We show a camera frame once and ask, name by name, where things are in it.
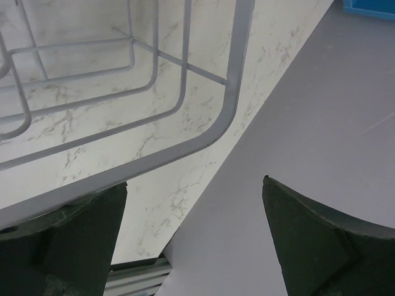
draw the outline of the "wire rack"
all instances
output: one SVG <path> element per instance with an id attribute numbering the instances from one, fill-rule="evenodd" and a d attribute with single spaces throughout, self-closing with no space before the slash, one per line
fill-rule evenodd
<path id="1" fill-rule="evenodd" d="M 11 139 L 24 133 L 27 129 L 29 129 L 32 123 L 32 119 L 35 117 L 49 115 L 51 113 L 60 112 L 68 109 L 75 109 L 87 105 L 97 104 L 100 102 L 114 100 L 147 91 L 154 86 L 157 79 L 158 57 L 162 57 L 169 62 L 177 64 L 181 67 L 180 94 L 178 96 L 178 100 L 175 106 L 168 111 L 158 113 L 150 117 L 146 117 L 144 119 L 140 119 L 138 121 L 127 123 L 105 131 L 101 131 L 96 134 L 86 136 L 84 138 L 76 139 L 74 141 L 59 144 L 38 152 L 1 162 L 0 170 L 6 170 L 8 168 L 23 165 L 24 163 L 39 160 L 43 157 L 63 152 L 68 149 L 72 149 L 74 147 L 97 141 L 111 135 L 118 134 L 173 115 L 174 113 L 178 112 L 183 105 L 186 92 L 186 78 L 188 71 L 192 71 L 200 76 L 203 76 L 204 78 L 207 78 L 208 80 L 214 81 L 224 86 L 225 92 L 223 98 L 223 105 L 219 116 L 207 131 L 195 138 L 160 150 L 153 154 L 149 154 L 139 159 L 130 161 L 110 170 L 106 170 L 96 175 L 89 176 L 74 183 L 64 185 L 55 190 L 45 192 L 23 202 L 11 205 L 7 208 L 0 209 L 0 229 L 6 228 L 15 223 L 19 223 L 21 221 L 40 215 L 44 212 L 50 211 L 54 208 L 60 207 L 63 204 L 69 203 L 77 199 L 79 196 L 106 189 L 123 181 L 127 181 L 136 176 L 147 173 L 158 167 L 164 166 L 168 163 L 174 162 L 185 156 L 203 150 L 206 147 L 212 145 L 215 141 L 217 141 L 230 126 L 235 116 L 238 104 L 241 78 L 243 75 L 244 58 L 247 49 L 249 30 L 251 27 L 252 11 L 254 8 L 254 0 L 236 0 L 226 78 L 222 78 L 198 66 L 188 63 L 192 0 L 185 0 L 184 5 L 181 59 L 178 59 L 158 49 L 159 0 L 151 1 L 153 2 L 152 46 L 133 37 L 130 0 L 126 1 L 128 32 L 121 32 L 124 35 L 123 38 L 55 44 L 49 46 L 36 46 L 30 23 L 28 21 L 27 14 L 23 5 L 23 1 L 17 0 L 21 20 L 25 28 L 27 29 L 28 39 L 31 46 L 8 50 L 0 31 L 0 49 L 3 61 L 2 65 L 0 66 L 0 79 L 4 78 L 9 72 L 11 72 L 12 76 L 14 77 L 14 84 L 3 86 L 0 88 L 0 91 L 15 91 L 18 95 L 20 105 L 22 106 L 22 112 L 1 117 L 0 125 L 16 121 L 22 121 L 22 124 L 12 131 L 0 134 L 0 141 L 5 139 Z M 125 67 L 109 68 L 88 73 L 67 75 L 57 78 L 48 78 L 46 70 L 40 58 L 40 52 L 53 49 L 62 49 L 65 47 L 78 48 L 100 44 L 113 44 L 114 46 L 116 46 L 118 43 L 124 42 L 128 42 L 129 53 L 129 64 Z M 138 46 L 152 53 L 152 74 L 151 79 L 146 85 L 127 91 L 120 91 L 113 94 L 92 97 L 89 99 L 84 99 L 82 101 L 55 105 L 53 107 L 46 107 L 33 111 L 30 110 L 25 95 L 26 87 L 45 86 L 53 83 L 63 83 L 66 81 L 92 78 L 97 76 L 106 76 L 114 73 L 131 71 L 133 70 L 133 67 L 135 65 L 135 46 Z M 18 71 L 14 64 L 14 56 L 21 53 L 31 53 L 32 58 L 35 60 L 35 64 L 39 68 L 41 80 L 28 83 L 21 82 Z"/>

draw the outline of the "gray surface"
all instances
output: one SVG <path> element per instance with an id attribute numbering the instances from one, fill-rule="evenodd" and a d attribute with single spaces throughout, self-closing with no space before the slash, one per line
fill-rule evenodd
<path id="1" fill-rule="evenodd" d="M 286 295 L 264 175 L 395 228 L 395 23 L 328 11 L 165 250 L 157 296 Z"/>

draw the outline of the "white marble countertop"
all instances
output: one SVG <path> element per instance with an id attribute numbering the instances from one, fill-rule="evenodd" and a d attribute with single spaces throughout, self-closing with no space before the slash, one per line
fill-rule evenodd
<path id="1" fill-rule="evenodd" d="M 37 45 L 121 37 L 113 27 L 126 31 L 125 3 L 121 0 L 26 0 L 24 3 Z M 332 0 L 256 1 L 234 122 L 213 146 L 128 182 L 127 206 L 113 263 L 160 254 L 331 3 Z M 234 4 L 235 0 L 193 1 L 189 62 L 223 77 Z M 149 44 L 151 6 L 148 0 L 131 1 L 133 33 Z M 176 57 L 181 56 L 182 18 L 182 0 L 160 1 L 159 49 Z M 9 49 L 29 45 L 12 1 L 0 3 L 0 29 Z M 121 67 L 127 63 L 127 57 L 127 44 L 41 55 L 50 77 Z M 30 54 L 20 54 L 15 63 L 23 81 L 40 78 Z M 136 65 L 128 73 L 31 88 L 26 95 L 33 110 L 79 101 L 142 86 L 149 80 L 151 67 L 151 54 L 136 48 Z M 0 85 L 11 81 L 11 77 L 5 77 Z M 0 161 L 168 110 L 177 100 L 179 84 L 180 67 L 160 58 L 157 83 L 149 91 L 38 117 L 25 134 L 0 142 Z M 185 103 L 176 115 L 1 171 L 0 207 L 195 137 L 215 120 L 222 99 L 223 86 L 189 72 Z M 16 93 L 0 93 L 0 105 L 0 116 L 18 112 Z"/>

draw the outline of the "blue bin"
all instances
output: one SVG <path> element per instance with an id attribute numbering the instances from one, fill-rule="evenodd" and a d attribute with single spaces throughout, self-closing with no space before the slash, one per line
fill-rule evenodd
<path id="1" fill-rule="evenodd" d="M 350 14 L 395 20 L 395 0 L 343 0 L 343 4 Z"/>

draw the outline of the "white wire rack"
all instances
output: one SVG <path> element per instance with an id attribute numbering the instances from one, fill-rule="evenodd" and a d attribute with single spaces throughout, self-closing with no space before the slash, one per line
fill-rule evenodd
<path id="1" fill-rule="evenodd" d="M 20 104 L 22 106 L 22 112 L 8 115 L 0 118 L 1 124 L 8 124 L 15 121 L 22 121 L 22 124 L 7 133 L 0 134 L 0 141 L 5 139 L 14 138 L 24 133 L 29 129 L 32 118 L 48 115 L 55 112 L 60 112 L 68 109 L 75 109 L 86 105 L 97 104 L 108 100 L 118 99 L 120 97 L 130 96 L 132 94 L 138 94 L 150 89 L 156 82 L 158 72 L 158 57 L 167 59 L 168 61 L 181 66 L 181 81 L 180 81 L 180 93 L 178 96 L 177 103 L 175 106 L 165 112 L 140 119 L 131 123 L 127 123 L 112 129 L 101 131 L 96 134 L 89 135 L 84 138 L 76 139 L 67 143 L 63 143 L 54 147 L 50 147 L 38 152 L 34 152 L 28 155 L 17 157 L 5 162 L 0 163 L 0 170 L 6 170 L 8 168 L 23 165 L 24 163 L 32 162 L 49 155 L 53 155 L 68 149 L 72 149 L 77 146 L 81 146 L 99 139 L 106 138 L 108 136 L 121 133 L 123 131 L 136 128 L 141 125 L 148 124 L 168 117 L 176 113 L 181 109 L 185 98 L 186 92 L 186 77 L 188 70 L 198 75 L 201 75 L 209 80 L 219 83 L 225 87 L 223 105 L 219 116 L 214 121 L 212 126 L 201 135 L 192 138 L 188 141 L 174 145 L 172 147 L 160 150 L 153 154 L 141 157 L 123 165 L 117 166 L 102 173 L 92 175 L 85 179 L 76 181 L 74 183 L 64 185 L 55 190 L 46 192 L 44 194 L 37 195 L 23 202 L 16 203 L 7 208 L 0 209 L 0 229 L 6 228 L 10 225 L 19 223 L 27 220 L 34 216 L 40 215 L 44 212 L 60 207 L 63 204 L 71 202 L 77 199 L 79 196 L 89 194 L 92 192 L 100 191 L 108 187 L 114 186 L 118 183 L 127 181 L 136 176 L 154 170 L 158 167 L 166 165 L 181 159 L 187 155 L 193 154 L 206 147 L 212 145 L 217 141 L 228 129 L 236 113 L 238 104 L 239 91 L 241 86 L 241 78 L 244 67 L 244 57 L 247 49 L 247 41 L 249 37 L 249 30 L 251 26 L 252 11 L 254 8 L 254 0 L 236 0 L 235 15 L 233 19 L 233 29 L 231 34 L 230 53 L 228 59 L 227 77 L 222 78 L 211 72 L 208 72 L 198 66 L 191 65 L 188 63 L 189 53 L 189 34 L 191 24 L 191 8 L 192 0 L 185 0 L 184 6 L 184 21 L 183 21 L 183 41 L 182 41 L 182 55 L 181 59 L 178 59 L 172 55 L 162 52 L 158 49 L 159 39 L 159 0 L 153 1 L 153 18 L 152 18 L 152 46 L 141 42 L 133 37 L 132 22 L 131 22 L 131 11 L 130 11 L 130 0 L 126 1 L 127 5 L 127 19 L 128 19 L 128 33 L 123 33 L 123 38 L 117 39 L 105 39 L 97 41 L 84 41 L 76 43 L 65 43 L 56 44 L 50 46 L 36 46 L 33 33 L 31 32 L 30 24 L 23 6 L 22 0 L 16 0 L 23 24 L 25 25 L 28 38 L 30 41 L 30 47 L 16 48 L 8 50 L 2 34 L 0 32 L 0 49 L 2 53 L 3 63 L 0 67 L 0 79 L 5 77 L 10 71 L 14 77 L 14 84 L 9 86 L 3 86 L 0 91 L 16 91 L 19 97 Z M 129 65 L 119 68 L 110 68 L 106 70 L 100 70 L 89 73 L 81 73 L 76 75 L 62 76 L 57 78 L 48 78 L 43 63 L 40 59 L 40 52 L 48 51 L 53 49 L 61 49 L 65 47 L 85 47 L 99 44 L 114 44 L 117 43 L 129 43 Z M 70 102 L 67 104 L 56 105 L 53 107 L 46 107 L 39 110 L 31 111 L 28 105 L 27 98 L 25 96 L 25 88 L 32 86 L 45 86 L 53 83 L 62 83 L 66 81 L 79 80 L 82 78 L 91 78 L 96 76 L 111 75 L 114 73 L 120 73 L 130 71 L 133 69 L 135 64 L 135 53 L 134 47 L 138 46 L 152 53 L 152 74 L 149 82 L 142 87 L 120 91 L 113 94 L 106 94 L 103 96 L 92 97 L 77 102 Z M 41 74 L 41 80 L 22 83 L 18 71 L 14 64 L 14 55 L 21 53 L 31 53 Z"/>

